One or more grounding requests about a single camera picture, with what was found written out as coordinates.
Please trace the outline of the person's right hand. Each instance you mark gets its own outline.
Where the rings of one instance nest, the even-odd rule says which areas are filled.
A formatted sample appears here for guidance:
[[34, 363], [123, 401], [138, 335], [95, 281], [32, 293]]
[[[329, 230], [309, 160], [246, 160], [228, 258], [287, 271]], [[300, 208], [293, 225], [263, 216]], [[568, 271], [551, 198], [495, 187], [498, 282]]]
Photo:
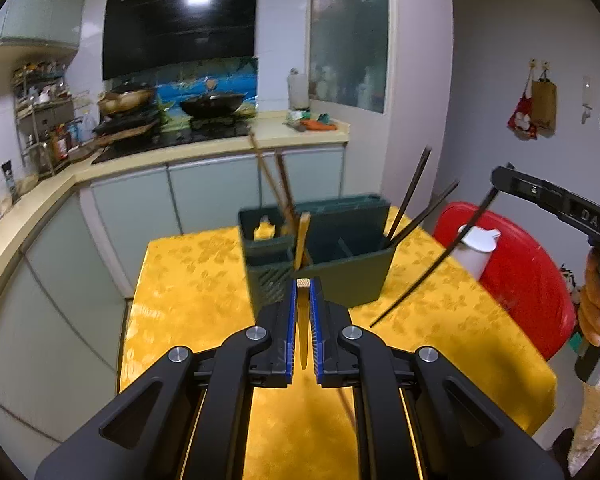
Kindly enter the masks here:
[[584, 339], [600, 347], [600, 253], [591, 249], [586, 257], [584, 285], [580, 290], [578, 323]]

